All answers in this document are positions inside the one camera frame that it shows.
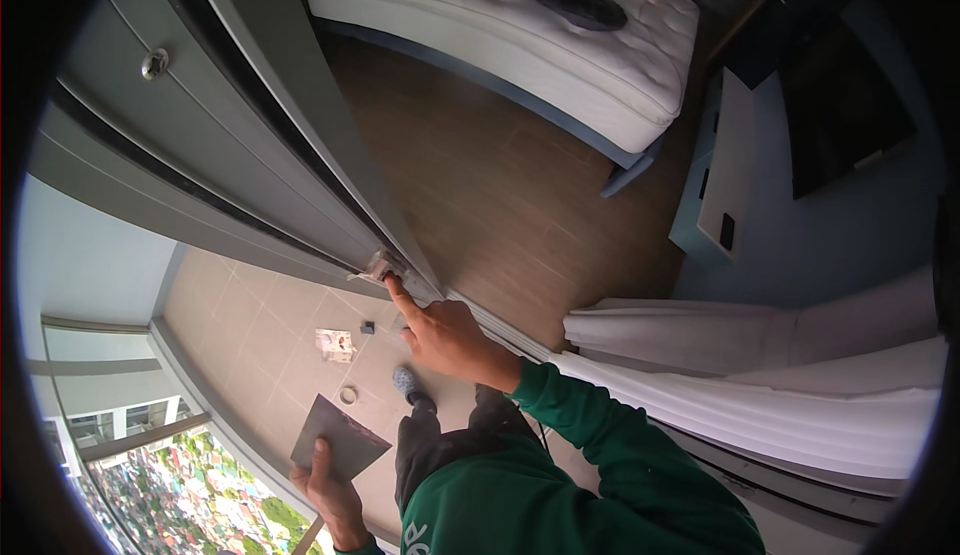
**white curtain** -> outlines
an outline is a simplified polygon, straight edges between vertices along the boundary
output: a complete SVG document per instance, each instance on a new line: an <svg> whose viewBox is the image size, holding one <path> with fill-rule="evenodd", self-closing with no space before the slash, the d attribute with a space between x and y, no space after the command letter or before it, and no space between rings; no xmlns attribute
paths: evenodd
<svg viewBox="0 0 960 555"><path fill-rule="evenodd" d="M594 360L646 372L726 376L858 356L936 336L930 266L806 309L605 298L563 319Z"/></svg>
<svg viewBox="0 0 960 555"><path fill-rule="evenodd" d="M910 476L923 449L946 360L938 337L737 382L625 369L569 352L551 358L563 374L605 386L671 426L821 470L897 479Z"/></svg>

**green long-sleeve shirt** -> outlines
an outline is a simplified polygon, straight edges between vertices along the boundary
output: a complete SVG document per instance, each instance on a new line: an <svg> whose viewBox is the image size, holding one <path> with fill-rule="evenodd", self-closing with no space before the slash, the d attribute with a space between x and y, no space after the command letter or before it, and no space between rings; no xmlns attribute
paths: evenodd
<svg viewBox="0 0 960 555"><path fill-rule="evenodd" d="M577 487L534 442L441 467L403 515L400 555L736 553L762 555L740 501L605 388L523 363L508 397L599 467L602 498ZM357 554L381 551L371 539Z"/></svg>

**city view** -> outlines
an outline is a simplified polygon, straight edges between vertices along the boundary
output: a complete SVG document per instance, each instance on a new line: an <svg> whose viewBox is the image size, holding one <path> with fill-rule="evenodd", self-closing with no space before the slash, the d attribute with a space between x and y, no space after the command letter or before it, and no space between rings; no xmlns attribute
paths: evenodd
<svg viewBox="0 0 960 555"><path fill-rule="evenodd" d="M104 539L121 553L286 554L311 522L203 429L178 434L161 448L140 447L87 469L89 477L71 480ZM326 529L307 553L333 555Z"/></svg>

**mattress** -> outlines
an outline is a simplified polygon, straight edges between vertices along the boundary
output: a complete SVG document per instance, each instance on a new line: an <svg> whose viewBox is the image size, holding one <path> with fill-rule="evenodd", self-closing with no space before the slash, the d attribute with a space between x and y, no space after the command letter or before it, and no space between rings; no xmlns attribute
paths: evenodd
<svg viewBox="0 0 960 555"><path fill-rule="evenodd" d="M614 0L616 32L570 24L534 0L307 0L502 78L640 153L680 113L699 11L690 0Z"/></svg>

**bed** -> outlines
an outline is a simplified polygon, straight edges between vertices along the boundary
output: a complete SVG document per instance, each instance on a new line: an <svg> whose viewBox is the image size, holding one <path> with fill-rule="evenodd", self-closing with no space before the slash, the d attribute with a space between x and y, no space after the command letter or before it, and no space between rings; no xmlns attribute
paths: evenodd
<svg viewBox="0 0 960 555"><path fill-rule="evenodd" d="M690 0L614 0L615 32L573 26L534 0L307 0L321 27L466 76L550 119L641 174L680 113L698 9Z"/></svg>

